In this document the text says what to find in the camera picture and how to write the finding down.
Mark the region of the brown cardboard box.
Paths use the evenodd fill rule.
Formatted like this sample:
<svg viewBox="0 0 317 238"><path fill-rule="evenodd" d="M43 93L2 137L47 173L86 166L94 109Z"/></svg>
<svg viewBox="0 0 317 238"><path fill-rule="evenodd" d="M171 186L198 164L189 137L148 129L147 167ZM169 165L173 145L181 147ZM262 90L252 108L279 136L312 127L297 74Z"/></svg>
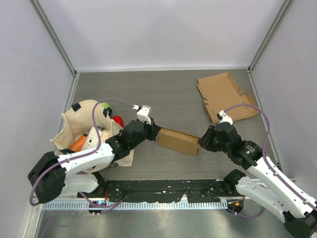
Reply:
<svg viewBox="0 0 317 238"><path fill-rule="evenodd" d="M198 79L198 90L212 123L218 123L217 114L235 105L256 106L253 96L246 93L229 72Z"/></svg>
<svg viewBox="0 0 317 238"><path fill-rule="evenodd" d="M199 137L162 127L158 133L158 145L191 156L196 156Z"/></svg>

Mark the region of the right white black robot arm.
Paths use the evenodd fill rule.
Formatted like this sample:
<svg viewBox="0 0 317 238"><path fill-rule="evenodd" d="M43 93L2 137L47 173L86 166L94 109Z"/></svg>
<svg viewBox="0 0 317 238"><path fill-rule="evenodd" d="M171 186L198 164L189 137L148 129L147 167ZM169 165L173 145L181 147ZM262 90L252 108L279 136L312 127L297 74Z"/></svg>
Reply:
<svg viewBox="0 0 317 238"><path fill-rule="evenodd" d="M316 232L317 200L297 187L256 143L242 140L230 123L209 126L198 144L207 151L225 153L265 184L257 185L243 172L233 170L224 178L226 194L239 193L254 200L274 214L295 238L310 238Z"/></svg>

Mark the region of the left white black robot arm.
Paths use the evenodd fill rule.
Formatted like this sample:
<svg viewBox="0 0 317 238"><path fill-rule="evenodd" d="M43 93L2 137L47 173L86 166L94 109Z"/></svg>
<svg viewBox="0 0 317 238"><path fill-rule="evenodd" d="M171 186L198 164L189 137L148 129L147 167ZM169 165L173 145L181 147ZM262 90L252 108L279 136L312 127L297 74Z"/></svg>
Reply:
<svg viewBox="0 0 317 238"><path fill-rule="evenodd" d="M143 141L154 141L161 127L154 119L150 121L132 120L119 134L92 149L59 156L53 151L46 152L27 176L32 186L29 203L36 206L34 196L39 204L45 204L63 193L75 191L102 197L106 186L95 176L85 177L82 171L101 164L109 165L128 156Z"/></svg>

